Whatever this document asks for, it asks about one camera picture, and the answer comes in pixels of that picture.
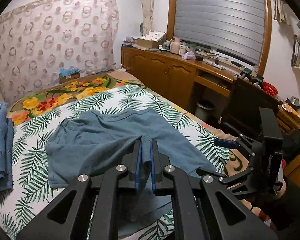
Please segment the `polka dot gift box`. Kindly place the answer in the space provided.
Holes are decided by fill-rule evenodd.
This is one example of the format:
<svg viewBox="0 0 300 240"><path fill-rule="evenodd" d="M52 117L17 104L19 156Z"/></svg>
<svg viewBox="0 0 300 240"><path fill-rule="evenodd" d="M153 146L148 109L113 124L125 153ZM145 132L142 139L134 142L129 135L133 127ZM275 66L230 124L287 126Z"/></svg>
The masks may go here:
<svg viewBox="0 0 300 240"><path fill-rule="evenodd" d="M158 49L166 37L165 32L150 31L145 36L137 39L136 44L146 49Z"/></svg>

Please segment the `beige tied window curtain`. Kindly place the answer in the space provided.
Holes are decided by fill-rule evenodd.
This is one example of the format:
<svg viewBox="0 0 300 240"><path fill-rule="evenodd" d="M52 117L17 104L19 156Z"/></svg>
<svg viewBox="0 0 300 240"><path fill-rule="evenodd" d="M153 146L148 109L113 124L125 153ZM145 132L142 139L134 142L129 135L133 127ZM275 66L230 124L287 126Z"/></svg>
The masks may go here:
<svg viewBox="0 0 300 240"><path fill-rule="evenodd" d="M142 0L143 35L153 30L154 0Z"/></svg>

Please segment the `palm leaf bed sheet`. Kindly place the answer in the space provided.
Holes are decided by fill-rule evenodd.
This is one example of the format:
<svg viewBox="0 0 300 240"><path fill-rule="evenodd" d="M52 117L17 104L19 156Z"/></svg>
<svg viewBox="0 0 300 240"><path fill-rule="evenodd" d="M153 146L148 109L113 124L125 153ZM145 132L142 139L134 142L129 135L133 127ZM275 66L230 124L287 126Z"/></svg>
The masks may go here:
<svg viewBox="0 0 300 240"><path fill-rule="evenodd" d="M44 207L81 174L119 165L141 140L141 168L150 144L194 176L199 167L222 172L229 150L213 144L223 133L138 85L80 98L12 129L13 189L0 193L0 228L15 239Z"/></svg>

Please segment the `red basket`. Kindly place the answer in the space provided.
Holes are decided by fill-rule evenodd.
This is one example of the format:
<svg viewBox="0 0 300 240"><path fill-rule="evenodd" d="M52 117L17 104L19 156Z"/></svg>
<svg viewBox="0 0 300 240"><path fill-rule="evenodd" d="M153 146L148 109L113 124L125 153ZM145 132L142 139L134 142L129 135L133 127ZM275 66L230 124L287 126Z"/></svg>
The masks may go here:
<svg viewBox="0 0 300 240"><path fill-rule="evenodd" d="M271 83L265 81L263 82L263 90L271 96L276 96L279 93Z"/></svg>

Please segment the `teal blue shorts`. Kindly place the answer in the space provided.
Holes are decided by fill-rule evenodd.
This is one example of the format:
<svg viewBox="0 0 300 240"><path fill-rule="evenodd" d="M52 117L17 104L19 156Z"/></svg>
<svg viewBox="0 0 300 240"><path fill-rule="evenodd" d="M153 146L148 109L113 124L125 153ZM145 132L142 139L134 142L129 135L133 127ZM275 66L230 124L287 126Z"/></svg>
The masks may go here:
<svg viewBox="0 0 300 240"><path fill-rule="evenodd" d="M139 190L136 196L124 198L122 215L130 222L153 223L172 208L169 196L156 197L152 193L152 140L157 141L159 152L167 155L173 166L191 176L197 175L199 167L216 171L194 145L151 107L108 115L90 110L79 118L64 119L46 142L50 187L66 187L80 174L93 177L105 173L121 164L136 140L142 142Z"/></svg>

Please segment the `wooden sideboard cabinet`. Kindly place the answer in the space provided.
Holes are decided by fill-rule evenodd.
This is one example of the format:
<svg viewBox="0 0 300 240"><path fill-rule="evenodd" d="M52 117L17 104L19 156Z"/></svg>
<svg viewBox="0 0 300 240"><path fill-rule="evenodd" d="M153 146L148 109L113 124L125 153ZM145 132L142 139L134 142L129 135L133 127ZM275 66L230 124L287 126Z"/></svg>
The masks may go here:
<svg viewBox="0 0 300 240"><path fill-rule="evenodd" d="M261 131L260 107L273 110L284 133L300 128L300 117L293 117L279 100L230 71L168 52L133 47L121 48L121 64L148 88L191 113L200 98L214 92L222 104L218 120L253 137Z"/></svg>

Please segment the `cardboard box with blue cloth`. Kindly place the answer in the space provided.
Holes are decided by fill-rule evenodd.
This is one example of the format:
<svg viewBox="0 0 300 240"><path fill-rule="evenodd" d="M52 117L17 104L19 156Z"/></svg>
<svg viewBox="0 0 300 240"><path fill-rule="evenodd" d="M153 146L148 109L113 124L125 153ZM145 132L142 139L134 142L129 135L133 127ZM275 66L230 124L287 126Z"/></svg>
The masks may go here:
<svg viewBox="0 0 300 240"><path fill-rule="evenodd" d="M59 70L59 83L66 83L70 80L74 80L80 77L80 71L78 68L66 69L62 67Z"/></svg>

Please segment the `pink bottle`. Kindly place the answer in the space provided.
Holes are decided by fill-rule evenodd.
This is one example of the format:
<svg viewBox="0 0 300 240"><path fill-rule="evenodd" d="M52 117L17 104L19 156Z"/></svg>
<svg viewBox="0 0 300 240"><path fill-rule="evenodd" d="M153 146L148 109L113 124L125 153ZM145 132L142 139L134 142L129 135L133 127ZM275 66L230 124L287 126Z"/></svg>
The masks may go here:
<svg viewBox="0 0 300 240"><path fill-rule="evenodd" d="M172 54L179 54L181 46L181 39L178 37L174 37L170 40L170 52Z"/></svg>

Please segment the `floral blanket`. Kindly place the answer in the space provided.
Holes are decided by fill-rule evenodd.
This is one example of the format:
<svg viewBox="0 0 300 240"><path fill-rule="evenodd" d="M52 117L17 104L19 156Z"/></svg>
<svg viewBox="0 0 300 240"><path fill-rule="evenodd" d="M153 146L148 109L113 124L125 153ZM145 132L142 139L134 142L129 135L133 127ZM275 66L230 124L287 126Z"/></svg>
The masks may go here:
<svg viewBox="0 0 300 240"><path fill-rule="evenodd" d="M7 116L18 126L56 107L127 84L144 86L124 69L79 77L18 100L9 108Z"/></svg>

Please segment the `grey window blind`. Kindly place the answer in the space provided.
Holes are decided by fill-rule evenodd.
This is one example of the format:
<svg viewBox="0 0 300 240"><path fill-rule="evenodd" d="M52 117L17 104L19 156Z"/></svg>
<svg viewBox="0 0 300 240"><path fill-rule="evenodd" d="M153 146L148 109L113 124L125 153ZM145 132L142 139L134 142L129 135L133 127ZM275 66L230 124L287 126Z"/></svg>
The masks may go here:
<svg viewBox="0 0 300 240"><path fill-rule="evenodd" d="M264 0L177 0L174 35L182 40L257 65L263 34Z"/></svg>

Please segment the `patterned wall curtain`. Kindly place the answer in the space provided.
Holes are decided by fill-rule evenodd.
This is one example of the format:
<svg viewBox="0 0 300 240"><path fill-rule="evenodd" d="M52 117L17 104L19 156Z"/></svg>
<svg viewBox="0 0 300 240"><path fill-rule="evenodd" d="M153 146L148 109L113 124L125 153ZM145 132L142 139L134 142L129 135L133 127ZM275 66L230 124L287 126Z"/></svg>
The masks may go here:
<svg viewBox="0 0 300 240"><path fill-rule="evenodd" d="M60 82L62 70L114 70L116 0L38 0L0 16L0 93L14 103Z"/></svg>

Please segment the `blue denim folded jeans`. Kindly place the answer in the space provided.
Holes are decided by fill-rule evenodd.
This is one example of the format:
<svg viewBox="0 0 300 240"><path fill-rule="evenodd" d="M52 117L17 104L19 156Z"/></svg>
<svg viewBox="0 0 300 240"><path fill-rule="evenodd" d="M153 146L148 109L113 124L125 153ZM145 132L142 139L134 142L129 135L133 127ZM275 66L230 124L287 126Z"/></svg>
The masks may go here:
<svg viewBox="0 0 300 240"><path fill-rule="evenodd" d="M0 193L13 189L13 121L7 117L7 103L0 102Z"/></svg>

